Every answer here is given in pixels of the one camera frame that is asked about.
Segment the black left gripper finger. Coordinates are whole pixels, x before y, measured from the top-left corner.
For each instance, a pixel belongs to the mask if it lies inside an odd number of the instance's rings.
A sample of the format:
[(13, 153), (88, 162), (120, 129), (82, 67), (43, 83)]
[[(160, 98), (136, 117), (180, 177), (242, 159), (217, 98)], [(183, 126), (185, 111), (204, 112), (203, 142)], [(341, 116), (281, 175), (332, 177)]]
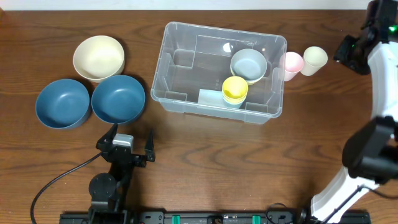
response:
[(114, 123), (112, 127), (106, 132), (96, 143), (96, 148), (100, 151), (109, 151), (113, 147), (113, 139), (117, 133), (118, 124)]
[(154, 162), (155, 161), (155, 149), (154, 149), (154, 131), (151, 129), (149, 132), (149, 136), (146, 141), (145, 145), (145, 156), (146, 156), (146, 161), (149, 162)]

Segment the cream cup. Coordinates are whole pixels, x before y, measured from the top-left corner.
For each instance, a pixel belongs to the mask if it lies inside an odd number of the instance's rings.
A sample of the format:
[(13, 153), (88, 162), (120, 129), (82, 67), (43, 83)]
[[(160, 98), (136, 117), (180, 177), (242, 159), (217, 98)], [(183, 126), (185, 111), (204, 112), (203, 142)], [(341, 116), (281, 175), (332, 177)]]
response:
[(327, 53), (320, 47), (311, 46), (303, 54), (303, 69), (301, 73), (305, 76), (314, 75), (328, 61)]

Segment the dark blue bowl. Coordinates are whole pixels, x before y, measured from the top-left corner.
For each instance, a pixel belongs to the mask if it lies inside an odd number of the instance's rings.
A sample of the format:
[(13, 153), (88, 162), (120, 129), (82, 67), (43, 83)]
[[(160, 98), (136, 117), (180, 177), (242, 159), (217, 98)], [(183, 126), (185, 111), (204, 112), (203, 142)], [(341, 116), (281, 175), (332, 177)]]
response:
[(115, 75), (101, 82), (94, 90), (91, 107), (106, 123), (129, 124), (135, 121), (146, 105), (142, 84), (127, 75)]
[(90, 95), (86, 87), (76, 80), (57, 80), (40, 92), (35, 113), (39, 121), (49, 128), (77, 128), (90, 116)]

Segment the pink cup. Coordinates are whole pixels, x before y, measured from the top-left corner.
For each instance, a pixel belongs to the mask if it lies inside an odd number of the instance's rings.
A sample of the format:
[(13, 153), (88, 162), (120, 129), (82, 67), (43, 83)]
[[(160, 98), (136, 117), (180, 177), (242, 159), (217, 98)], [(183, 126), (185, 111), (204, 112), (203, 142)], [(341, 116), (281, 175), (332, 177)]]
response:
[(286, 52), (281, 56), (280, 63), (284, 64), (284, 81), (290, 81), (303, 69), (303, 58), (296, 52)]

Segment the cream large bowl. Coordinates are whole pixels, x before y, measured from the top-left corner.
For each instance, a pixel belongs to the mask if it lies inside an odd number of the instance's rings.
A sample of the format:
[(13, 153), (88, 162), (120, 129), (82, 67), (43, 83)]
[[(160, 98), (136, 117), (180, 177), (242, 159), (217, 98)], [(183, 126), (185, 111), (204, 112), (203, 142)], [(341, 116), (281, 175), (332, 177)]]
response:
[(119, 41), (110, 36), (92, 36), (76, 48), (73, 66), (83, 78), (100, 83), (122, 73), (125, 67), (124, 49)]

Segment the light blue cup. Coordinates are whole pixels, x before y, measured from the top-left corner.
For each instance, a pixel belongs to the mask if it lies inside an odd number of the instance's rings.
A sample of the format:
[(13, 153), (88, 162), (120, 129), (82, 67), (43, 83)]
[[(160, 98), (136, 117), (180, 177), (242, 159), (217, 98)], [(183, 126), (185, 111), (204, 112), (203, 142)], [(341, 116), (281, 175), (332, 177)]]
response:
[(243, 102), (240, 102), (240, 103), (229, 103), (227, 101), (224, 101), (223, 104), (227, 108), (239, 109), (241, 107), (241, 105), (243, 104)]

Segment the yellow cup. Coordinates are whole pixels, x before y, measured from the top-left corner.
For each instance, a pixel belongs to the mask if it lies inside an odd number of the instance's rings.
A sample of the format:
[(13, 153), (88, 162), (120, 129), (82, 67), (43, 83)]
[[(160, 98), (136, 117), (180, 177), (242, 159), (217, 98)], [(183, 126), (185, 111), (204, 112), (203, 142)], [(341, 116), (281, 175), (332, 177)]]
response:
[(249, 90), (245, 79), (237, 76), (228, 77), (222, 84), (222, 94), (228, 100), (241, 100)]
[(246, 97), (234, 99), (234, 98), (229, 98), (227, 96), (223, 96), (223, 99), (225, 100), (225, 102), (227, 102), (229, 104), (237, 105), (237, 104), (241, 104), (246, 99)]

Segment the white small bowl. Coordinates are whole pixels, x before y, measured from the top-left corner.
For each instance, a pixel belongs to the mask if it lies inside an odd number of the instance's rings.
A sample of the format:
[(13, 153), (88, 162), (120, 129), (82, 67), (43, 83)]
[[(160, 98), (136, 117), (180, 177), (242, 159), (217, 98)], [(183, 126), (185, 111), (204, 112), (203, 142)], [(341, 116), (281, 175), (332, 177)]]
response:
[(264, 78), (264, 76), (265, 76), (265, 73), (261, 77), (255, 79), (255, 80), (247, 80), (246, 82), (248, 83), (248, 85), (253, 85), (256, 82), (260, 81), (262, 78)]

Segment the grey-blue small bowl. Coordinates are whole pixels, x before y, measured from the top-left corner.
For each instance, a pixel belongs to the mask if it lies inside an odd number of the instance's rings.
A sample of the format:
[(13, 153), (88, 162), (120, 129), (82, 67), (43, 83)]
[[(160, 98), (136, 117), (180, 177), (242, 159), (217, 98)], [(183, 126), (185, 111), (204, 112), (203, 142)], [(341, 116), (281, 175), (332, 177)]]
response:
[(236, 52), (230, 63), (232, 75), (247, 80), (255, 80), (267, 71), (267, 60), (257, 50), (242, 49)]

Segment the yellow small bowl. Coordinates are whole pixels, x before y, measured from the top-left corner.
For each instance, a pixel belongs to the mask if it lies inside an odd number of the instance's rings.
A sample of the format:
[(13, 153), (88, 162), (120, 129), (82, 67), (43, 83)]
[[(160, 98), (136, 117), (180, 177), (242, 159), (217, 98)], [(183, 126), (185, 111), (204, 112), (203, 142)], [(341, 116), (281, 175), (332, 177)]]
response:
[(246, 82), (247, 82), (248, 85), (253, 85), (253, 84), (257, 83), (258, 81), (260, 81), (261, 79), (262, 78), (258, 78), (256, 80), (247, 80)]

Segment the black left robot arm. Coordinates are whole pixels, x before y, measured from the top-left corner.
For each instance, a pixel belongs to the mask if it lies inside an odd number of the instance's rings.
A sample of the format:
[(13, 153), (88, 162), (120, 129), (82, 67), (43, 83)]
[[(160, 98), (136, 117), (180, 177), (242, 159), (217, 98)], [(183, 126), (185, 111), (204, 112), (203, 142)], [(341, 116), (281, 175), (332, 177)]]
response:
[(109, 172), (100, 173), (89, 184), (91, 207), (89, 224), (127, 224), (134, 218), (125, 208), (127, 192), (136, 167), (145, 167), (155, 161), (154, 132), (150, 131), (144, 148), (145, 154), (133, 153), (131, 135), (118, 134), (115, 123), (96, 143), (103, 159), (111, 164)]

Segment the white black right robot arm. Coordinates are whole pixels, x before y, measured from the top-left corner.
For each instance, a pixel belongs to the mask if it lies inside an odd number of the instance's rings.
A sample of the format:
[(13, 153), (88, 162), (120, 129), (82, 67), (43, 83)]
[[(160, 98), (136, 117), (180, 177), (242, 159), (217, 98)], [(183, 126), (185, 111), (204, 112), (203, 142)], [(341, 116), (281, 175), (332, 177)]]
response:
[(397, 178), (397, 35), (367, 39), (347, 35), (334, 60), (372, 78), (371, 120), (343, 148), (342, 168), (310, 206), (300, 223), (339, 223), (346, 211), (368, 192)]

